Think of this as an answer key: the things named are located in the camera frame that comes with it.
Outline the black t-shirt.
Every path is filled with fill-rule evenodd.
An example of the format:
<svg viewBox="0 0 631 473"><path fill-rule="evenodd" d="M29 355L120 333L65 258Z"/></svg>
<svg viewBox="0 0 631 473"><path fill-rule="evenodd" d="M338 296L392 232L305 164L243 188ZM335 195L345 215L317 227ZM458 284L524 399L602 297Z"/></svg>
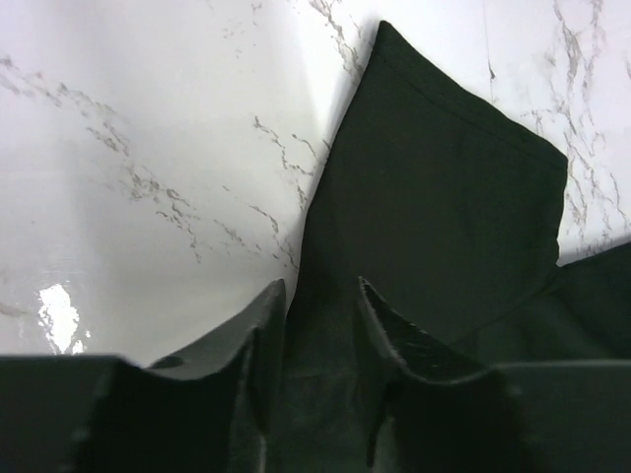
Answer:
<svg viewBox="0 0 631 473"><path fill-rule="evenodd" d="M358 282L490 370L495 472L630 468L630 247L558 264L567 158L380 22L306 218L272 472L373 472Z"/></svg>

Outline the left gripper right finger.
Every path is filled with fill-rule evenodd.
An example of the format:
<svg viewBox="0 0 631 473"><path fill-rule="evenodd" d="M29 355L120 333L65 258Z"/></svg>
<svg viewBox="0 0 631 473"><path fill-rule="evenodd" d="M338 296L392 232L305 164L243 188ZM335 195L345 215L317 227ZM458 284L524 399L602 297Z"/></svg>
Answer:
<svg viewBox="0 0 631 473"><path fill-rule="evenodd" d="M358 282L357 365L373 472L495 472L490 370L397 313Z"/></svg>

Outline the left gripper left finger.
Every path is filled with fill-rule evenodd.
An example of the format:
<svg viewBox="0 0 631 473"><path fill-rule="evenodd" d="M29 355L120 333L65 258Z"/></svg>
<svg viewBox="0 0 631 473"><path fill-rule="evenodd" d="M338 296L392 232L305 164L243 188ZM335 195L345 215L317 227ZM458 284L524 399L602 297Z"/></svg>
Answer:
<svg viewBox="0 0 631 473"><path fill-rule="evenodd" d="M264 472L282 371L286 285L269 283L243 310L187 346L149 366L180 381L213 381L237 372L236 399L224 409L229 472Z"/></svg>

